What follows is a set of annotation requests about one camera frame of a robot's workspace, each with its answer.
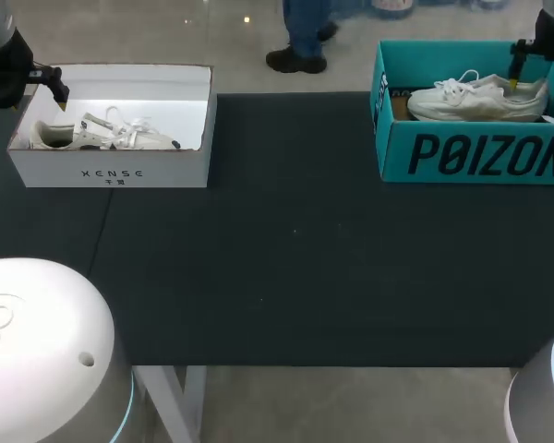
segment screw hole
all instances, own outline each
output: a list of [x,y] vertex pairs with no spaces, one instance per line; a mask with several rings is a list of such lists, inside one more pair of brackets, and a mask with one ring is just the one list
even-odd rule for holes
[[81,364],[85,365],[86,367],[93,367],[94,366],[94,357],[91,353],[80,353],[78,356],[78,359]]

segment teal shoebox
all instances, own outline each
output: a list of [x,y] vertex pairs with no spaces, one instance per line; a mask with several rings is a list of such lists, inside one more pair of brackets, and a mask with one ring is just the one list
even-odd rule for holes
[[[554,125],[411,121],[413,90],[459,78],[508,77],[511,42],[396,42],[379,44],[371,112],[379,173],[386,182],[554,185]],[[548,78],[554,117],[554,64],[528,57],[522,82]]]

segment shoelace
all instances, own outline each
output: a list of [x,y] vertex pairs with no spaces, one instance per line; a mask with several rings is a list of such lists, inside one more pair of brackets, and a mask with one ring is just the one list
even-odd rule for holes
[[154,128],[148,121],[149,117],[134,118],[131,122],[127,122],[119,108],[116,106],[110,106],[105,112],[105,119],[109,121],[109,113],[115,109],[119,115],[119,119],[123,122],[121,126],[113,125],[114,137],[105,138],[105,143],[116,143],[120,148],[133,149],[136,145],[136,138],[138,133],[160,134],[156,128]]
[[456,80],[455,78],[450,78],[449,80],[436,81],[435,88],[443,90],[443,93],[446,96],[450,94],[452,96],[455,96],[458,93],[463,94],[465,91],[475,92],[476,88],[474,88],[472,85],[469,85],[467,83],[463,83],[463,80],[470,73],[476,74],[476,80],[480,79],[480,74],[478,74],[478,71],[475,71],[474,69],[469,69],[464,72],[464,74],[460,77],[459,80]]

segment blue jeans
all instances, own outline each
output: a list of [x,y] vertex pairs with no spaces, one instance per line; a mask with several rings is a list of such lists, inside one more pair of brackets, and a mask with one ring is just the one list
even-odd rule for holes
[[301,57],[322,57],[318,31],[329,21],[331,0],[283,0],[289,42]]

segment white shoebox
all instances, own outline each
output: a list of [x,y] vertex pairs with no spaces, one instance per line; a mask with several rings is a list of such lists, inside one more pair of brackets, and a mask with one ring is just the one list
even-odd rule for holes
[[[206,187],[216,96],[209,66],[67,65],[63,112],[39,87],[8,152],[27,187]],[[105,118],[116,106],[126,121],[148,117],[181,150],[31,150],[31,126],[76,123],[85,113]],[[119,124],[115,111],[110,120]]]

